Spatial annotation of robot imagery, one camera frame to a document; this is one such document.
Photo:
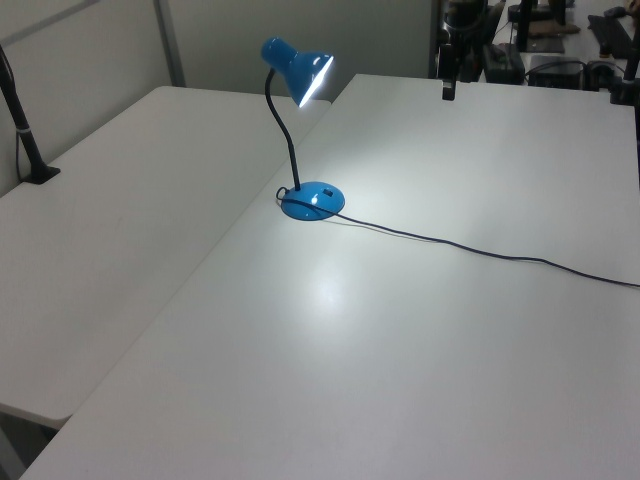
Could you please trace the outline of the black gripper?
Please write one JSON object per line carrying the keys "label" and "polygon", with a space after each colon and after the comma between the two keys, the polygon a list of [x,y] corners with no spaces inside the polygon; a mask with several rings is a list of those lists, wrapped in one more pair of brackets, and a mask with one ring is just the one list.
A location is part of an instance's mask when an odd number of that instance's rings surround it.
{"label": "black gripper", "polygon": [[437,78],[443,81],[442,99],[455,100],[458,62],[456,49],[450,43],[442,44],[437,55]]}

